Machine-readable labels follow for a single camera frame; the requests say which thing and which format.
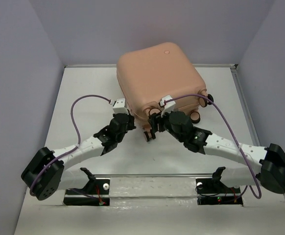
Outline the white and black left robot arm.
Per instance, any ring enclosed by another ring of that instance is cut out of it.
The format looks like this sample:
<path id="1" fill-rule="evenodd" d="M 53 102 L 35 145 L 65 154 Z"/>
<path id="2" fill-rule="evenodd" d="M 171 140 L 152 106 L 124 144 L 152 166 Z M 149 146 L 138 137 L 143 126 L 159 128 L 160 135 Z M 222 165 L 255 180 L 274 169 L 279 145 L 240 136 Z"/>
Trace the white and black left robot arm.
<path id="1" fill-rule="evenodd" d="M 83 142 L 62 149 L 37 151 L 21 174 L 30 194 L 42 201 L 58 190 L 76 187 L 83 193 L 94 189 L 94 177 L 87 170 L 77 172 L 69 168 L 87 159 L 111 152 L 123 140 L 128 131 L 134 130 L 134 117 L 130 114 L 114 114 L 109 125 Z"/>

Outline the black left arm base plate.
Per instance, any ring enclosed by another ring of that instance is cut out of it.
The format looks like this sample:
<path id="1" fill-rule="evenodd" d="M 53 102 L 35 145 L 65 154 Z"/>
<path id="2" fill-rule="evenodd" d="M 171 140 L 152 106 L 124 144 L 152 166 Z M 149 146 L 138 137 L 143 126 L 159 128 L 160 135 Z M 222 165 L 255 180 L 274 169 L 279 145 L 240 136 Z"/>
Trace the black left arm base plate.
<path id="1" fill-rule="evenodd" d="M 83 188 L 70 188 L 65 191 L 63 203 L 66 206 L 104 207 L 110 205 L 110 179 L 97 178 Z"/>

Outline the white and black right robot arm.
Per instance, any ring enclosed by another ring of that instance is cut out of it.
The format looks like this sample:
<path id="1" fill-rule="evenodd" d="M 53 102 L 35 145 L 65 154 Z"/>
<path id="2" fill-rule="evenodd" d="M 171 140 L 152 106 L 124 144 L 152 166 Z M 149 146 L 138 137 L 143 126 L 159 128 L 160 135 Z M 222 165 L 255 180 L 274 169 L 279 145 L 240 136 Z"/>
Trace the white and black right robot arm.
<path id="1" fill-rule="evenodd" d="M 235 143 L 195 127 L 190 117 L 180 111 L 164 115 L 153 113 L 148 122 L 153 131 L 169 132 L 191 152 L 222 157 L 244 165 L 234 169 L 219 167 L 211 180 L 215 191 L 260 184 L 270 192 L 285 194 L 285 152 L 279 145 L 272 143 L 264 147 Z"/>

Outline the pink hard-shell suitcase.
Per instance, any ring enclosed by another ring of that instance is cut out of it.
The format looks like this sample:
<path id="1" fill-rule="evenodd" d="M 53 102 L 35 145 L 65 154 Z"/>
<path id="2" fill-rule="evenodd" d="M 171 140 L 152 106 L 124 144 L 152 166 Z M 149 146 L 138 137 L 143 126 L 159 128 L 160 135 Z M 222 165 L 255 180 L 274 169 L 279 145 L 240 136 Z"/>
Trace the pink hard-shell suitcase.
<path id="1" fill-rule="evenodd" d="M 193 123 L 201 120 L 199 107 L 214 100 L 188 57 L 172 42 L 122 55 L 117 62 L 117 79 L 146 141 L 155 138 L 148 118 L 163 110 L 159 104 L 163 97 L 171 96 L 175 110 L 184 112 Z"/>

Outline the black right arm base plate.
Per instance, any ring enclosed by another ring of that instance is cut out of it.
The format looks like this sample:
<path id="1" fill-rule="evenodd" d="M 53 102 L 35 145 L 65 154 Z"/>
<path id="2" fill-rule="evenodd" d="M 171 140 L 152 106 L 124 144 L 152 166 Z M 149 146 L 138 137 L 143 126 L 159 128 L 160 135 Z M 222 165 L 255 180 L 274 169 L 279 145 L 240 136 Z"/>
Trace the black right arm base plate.
<path id="1" fill-rule="evenodd" d="M 243 205 L 239 188 L 229 188 L 212 178 L 196 179 L 197 204 L 200 206 Z"/>

